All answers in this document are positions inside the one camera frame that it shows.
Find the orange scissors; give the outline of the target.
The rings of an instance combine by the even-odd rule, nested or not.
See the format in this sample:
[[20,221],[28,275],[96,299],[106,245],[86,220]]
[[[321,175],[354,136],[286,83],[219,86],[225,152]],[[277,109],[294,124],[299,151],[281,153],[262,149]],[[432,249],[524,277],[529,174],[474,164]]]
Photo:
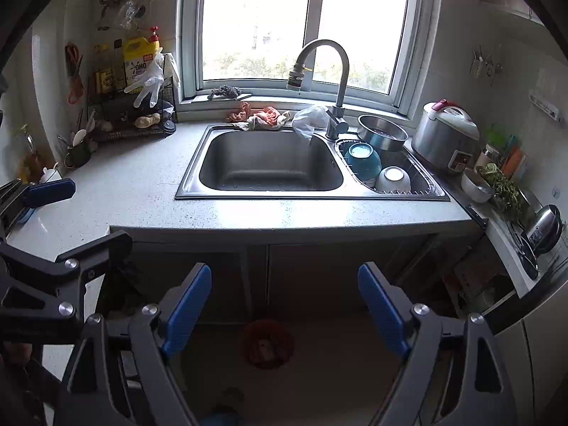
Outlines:
[[84,95],[84,85],[80,75],[83,55],[80,53],[76,44],[69,42],[65,45],[65,65],[67,77],[69,78],[69,96],[67,103],[76,104]]

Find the orange dish rag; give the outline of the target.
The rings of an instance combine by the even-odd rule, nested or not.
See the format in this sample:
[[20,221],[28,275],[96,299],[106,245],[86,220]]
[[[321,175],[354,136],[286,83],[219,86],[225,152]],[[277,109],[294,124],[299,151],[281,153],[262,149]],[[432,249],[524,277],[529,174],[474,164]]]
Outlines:
[[253,111],[249,103],[242,102],[239,110],[229,114],[226,122],[242,131],[278,131],[294,118],[292,111],[281,113],[272,106]]

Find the translucent rubber glove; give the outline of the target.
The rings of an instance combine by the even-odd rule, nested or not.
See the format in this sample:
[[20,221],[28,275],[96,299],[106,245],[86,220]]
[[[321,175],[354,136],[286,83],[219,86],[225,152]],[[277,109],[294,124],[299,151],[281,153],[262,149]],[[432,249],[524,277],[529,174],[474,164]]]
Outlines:
[[134,108],[139,109],[142,101],[145,100],[146,97],[149,97],[150,108],[154,108],[156,106],[160,89],[165,81],[164,61],[165,56],[162,53],[158,53],[149,67],[142,73],[139,80],[124,89],[125,93],[131,93],[137,88],[142,89],[134,100]]

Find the teal bowl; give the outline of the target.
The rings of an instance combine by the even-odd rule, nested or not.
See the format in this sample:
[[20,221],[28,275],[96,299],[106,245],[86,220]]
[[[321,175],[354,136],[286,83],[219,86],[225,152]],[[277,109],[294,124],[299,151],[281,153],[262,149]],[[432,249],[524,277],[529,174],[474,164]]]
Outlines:
[[375,180],[382,170],[379,154],[366,142],[355,142],[349,146],[345,160],[353,174],[361,181]]

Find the white sugar jar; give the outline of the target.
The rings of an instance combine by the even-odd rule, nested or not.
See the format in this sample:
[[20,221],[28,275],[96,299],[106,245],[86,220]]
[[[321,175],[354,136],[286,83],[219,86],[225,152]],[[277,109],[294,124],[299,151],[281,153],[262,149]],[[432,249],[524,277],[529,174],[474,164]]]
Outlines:
[[39,179],[41,184],[46,184],[50,182],[55,182],[62,179],[62,175],[59,171],[59,164],[55,163],[52,167],[42,168],[42,177]]

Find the black round lid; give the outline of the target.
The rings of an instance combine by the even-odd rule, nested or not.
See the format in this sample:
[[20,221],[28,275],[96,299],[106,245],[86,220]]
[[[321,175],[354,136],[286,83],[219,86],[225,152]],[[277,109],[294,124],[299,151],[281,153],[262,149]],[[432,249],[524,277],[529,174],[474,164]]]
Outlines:
[[176,123],[170,118],[163,118],[160,122],[160,128],[165,135],[172,135],[176,132]]

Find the stainless steel sink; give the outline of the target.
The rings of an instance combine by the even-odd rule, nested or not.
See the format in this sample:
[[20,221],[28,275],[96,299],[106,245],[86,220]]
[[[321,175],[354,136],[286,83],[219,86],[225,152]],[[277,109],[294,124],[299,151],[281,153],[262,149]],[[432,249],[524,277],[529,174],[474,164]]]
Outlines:
[[246,132],[210,126],[175,198],[449,201],[449,194],[407,149],[381,151],[379,158],[384,166],[408,174],[410,190],[376,190],[359,180],[345,161],[350,144],[357,141],[354,134],[328,141],[322,132],[306,140],[290,127]]

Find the steel mixing bowl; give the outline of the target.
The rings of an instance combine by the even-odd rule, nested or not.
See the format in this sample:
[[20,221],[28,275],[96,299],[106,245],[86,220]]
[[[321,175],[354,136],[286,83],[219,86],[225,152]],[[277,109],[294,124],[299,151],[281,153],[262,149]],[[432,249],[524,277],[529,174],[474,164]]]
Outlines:
[[362,114],[357,122],[357,136],[376,151],[399,152],[408,139],[402,127],[381,116]]

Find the black utensil holder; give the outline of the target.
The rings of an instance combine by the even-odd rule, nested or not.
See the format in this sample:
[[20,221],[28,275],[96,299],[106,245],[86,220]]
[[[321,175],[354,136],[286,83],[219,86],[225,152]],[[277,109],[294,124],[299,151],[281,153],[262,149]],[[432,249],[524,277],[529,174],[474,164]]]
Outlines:
[[89,162],[92,157],[89,148],[89,139],[84,137],[77,145],[69,148],[65,155],[65,167],[67,169],[79,168]]

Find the glass oil bottle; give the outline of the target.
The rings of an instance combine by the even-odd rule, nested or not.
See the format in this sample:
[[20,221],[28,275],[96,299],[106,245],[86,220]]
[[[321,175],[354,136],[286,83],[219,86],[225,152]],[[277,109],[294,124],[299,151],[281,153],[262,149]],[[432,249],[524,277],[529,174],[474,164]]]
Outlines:
[[38,184],[43,176],[44,162],[38,152],[35,141],[28,130],[28,125],[24,124],[18,133],[23,137],[24,157],[18,169],[18,177],[24,183]]

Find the steel wool scrubber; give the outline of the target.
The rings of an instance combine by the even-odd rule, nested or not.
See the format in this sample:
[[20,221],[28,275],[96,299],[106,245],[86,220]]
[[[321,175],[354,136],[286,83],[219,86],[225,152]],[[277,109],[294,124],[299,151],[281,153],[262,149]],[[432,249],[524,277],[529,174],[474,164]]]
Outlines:
[[216,99],[235,100],[238,99],[241,94],[242,91],[238,87],[221,85],[220,87],[212,88],[207,96],[207,99],[210,101]]

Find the blue trousers leg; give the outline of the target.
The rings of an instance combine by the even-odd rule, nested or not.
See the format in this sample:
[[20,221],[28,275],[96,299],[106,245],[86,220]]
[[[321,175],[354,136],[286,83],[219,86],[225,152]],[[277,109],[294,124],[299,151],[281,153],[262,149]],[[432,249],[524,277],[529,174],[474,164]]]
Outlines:
[[242,424],[242,405],[245,395],[239,388],[222,391],[213,408],[199,420],[201,426],[237,426]]

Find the bowl of greens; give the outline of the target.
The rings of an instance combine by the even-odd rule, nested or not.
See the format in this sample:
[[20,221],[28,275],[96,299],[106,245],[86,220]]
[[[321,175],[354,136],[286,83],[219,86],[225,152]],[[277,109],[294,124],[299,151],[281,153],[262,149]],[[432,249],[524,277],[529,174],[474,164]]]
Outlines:
[[494,163],[466,168],[462,172],[461,188],[474,202],[491,202],[502,213],[518,212],[521,208],[518,187]]

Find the white plastic bag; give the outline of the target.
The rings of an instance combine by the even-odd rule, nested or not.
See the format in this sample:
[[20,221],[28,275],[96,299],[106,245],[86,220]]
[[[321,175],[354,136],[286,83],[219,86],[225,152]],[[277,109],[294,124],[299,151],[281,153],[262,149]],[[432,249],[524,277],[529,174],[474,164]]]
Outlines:
[[326,129],[328,121],[327,108],[312,105],[295,114],[292,120],[292,128],[300,137],[310,141],[316,131]]

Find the red trash bucket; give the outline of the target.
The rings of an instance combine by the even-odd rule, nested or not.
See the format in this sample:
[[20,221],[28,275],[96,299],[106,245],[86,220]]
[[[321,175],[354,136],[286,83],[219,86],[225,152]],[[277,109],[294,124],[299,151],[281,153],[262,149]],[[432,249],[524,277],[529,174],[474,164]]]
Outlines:
[[239,349],[248,365],[273,370],[291,361],[296,352],[296,340],[285,324],[273,319],[261,319],[242,328]]

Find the silver rice cooker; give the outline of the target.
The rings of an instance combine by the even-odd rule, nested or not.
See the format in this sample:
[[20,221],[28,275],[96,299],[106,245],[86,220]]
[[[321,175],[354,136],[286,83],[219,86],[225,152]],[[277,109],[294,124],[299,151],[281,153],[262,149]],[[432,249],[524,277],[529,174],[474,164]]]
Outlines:
[[475,121],[447,99],[426,103],[412,137],[413,150],[427,163],[449,174],[461,174],[480,141]]

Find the white bowl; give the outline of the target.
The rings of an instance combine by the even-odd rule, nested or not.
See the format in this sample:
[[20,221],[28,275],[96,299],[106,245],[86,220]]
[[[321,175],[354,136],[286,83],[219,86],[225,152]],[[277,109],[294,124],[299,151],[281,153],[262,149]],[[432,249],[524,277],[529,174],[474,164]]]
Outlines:
[[387,166],[376,177],[375,189],[383,192],[409,192],[411,180],[404,169],[398,166]]

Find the ginger root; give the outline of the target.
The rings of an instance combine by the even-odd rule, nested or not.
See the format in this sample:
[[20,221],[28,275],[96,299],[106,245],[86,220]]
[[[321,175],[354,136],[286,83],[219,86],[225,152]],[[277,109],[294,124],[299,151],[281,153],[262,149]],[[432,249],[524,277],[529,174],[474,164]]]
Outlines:
[[137,129],[147,129],[150,128],[154,125],[159,124],[161,121],[161,114],[159,113],[153,113],[153,114],[149,114],[149,115],[142,115],[139,116],[135,121],[134,121],[134,126]]

